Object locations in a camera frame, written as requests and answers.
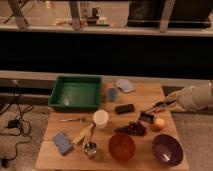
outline floor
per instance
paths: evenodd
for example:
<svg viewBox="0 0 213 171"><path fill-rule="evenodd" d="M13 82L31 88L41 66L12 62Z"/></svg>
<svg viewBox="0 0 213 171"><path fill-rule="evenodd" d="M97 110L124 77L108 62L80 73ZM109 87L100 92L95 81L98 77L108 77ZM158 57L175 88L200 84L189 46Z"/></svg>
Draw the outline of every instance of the floor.
<svg viewBox="0 0 213 171"><path fill-rule="evenodd" d="M18 108L13 105L8 112L1 116L0 133L16 133L16 130L4 128L8 121L18 114ZM30 121L33 140L28 144L18 146L17 158L11 161L7 169L0 168L1 171L37 171L35 162L38 156L41 141L44 135L48 116L51 108L42 105L34 105L32 111L24 116ZM183 149L185 151L190 171L210 171L213 170L213 111L204 114L173 113L172 117L176 124ZM10 158L14 156L16 142L22 141L23 137L1 136L0 157Z"/></svg>

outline blue sponge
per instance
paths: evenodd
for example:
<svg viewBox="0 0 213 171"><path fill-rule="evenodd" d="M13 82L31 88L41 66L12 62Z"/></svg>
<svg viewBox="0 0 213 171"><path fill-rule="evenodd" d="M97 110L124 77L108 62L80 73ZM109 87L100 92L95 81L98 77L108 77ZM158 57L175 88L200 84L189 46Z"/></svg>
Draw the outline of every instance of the blue sponge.
<svg viewBox="0 0 213 171"><path fill-rule="evenodd" d="M53 141L55 145L58 147L59 152L63 156L73 149L73 144L70 142L68 137L63 132L58 133L53 138Z"/></svg>

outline black wall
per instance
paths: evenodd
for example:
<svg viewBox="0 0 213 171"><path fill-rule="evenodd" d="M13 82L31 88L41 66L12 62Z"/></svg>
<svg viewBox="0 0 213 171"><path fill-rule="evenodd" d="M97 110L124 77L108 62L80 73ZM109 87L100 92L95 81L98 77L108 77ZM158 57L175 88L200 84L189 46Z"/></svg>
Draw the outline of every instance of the black wall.
<svg viewBox="0 0 213 171"><path fill-rule="evenodd" d="M0 40L0 70L213 77L213 38L1 31Z"/></svg>

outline wooden table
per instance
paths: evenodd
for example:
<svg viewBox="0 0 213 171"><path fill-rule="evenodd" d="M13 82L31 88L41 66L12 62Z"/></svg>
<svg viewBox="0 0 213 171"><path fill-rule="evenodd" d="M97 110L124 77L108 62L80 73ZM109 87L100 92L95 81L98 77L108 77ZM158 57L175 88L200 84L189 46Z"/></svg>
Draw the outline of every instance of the wooden table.
<svg viewBox="0 0 213 171"><path fill-rule="evenodd" d="M66 156L61 156L58 149L53 143L53 137L60 131L64 132L71 140L76 137L80 130L92 122L93 113L52 113L46 128L43 142L40 148L38 159L36 162L37 169L53 169L53 170L140 170L140 171L187 171L188 163L184 155L181 164L175 167L166 167L162 165L153 155L151 142L152 139L161 133L169 134L179 140L179 136L171 117L170 112L165 111L157 114L166 121L166 127L161 132L152 132L148 123L147 134L143 137L132 136L136 152L131 160L121 164L116 162L108 152L108 141L114 134L114 130L119 126L128 125L130 121L136 121L141 110L150 108L156 102L164 98L164 94L160 84L137 83L134 84L135 92L124 94L118 93L115 103L110 103L106 98L106 91L113 87L114 84L107 83L103 85L103 99L100 109L109 112L110 119L107 128L100 130L94 129L91 141L98 145L98 153L94 159L88 159L83 153L82 146L75 146L74 150ZM115 106L133 103L136 111L128 114L117 115L114 111ZM86 121L80 122L59 122L60 118L73 118L86 116Z"/></svg>

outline purple bowl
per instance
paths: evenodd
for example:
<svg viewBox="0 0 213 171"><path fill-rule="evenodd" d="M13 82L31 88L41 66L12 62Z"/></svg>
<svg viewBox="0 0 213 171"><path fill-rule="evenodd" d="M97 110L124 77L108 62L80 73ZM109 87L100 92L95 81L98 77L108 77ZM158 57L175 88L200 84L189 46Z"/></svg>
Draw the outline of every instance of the purple bowl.
<svg viewBox="0 0 213 171"><path fill-rule="evenodd" d="M176 166L183 160L183 149L180 143L170 135L161 134L152 141L155 157L169 166Z"/></svg>

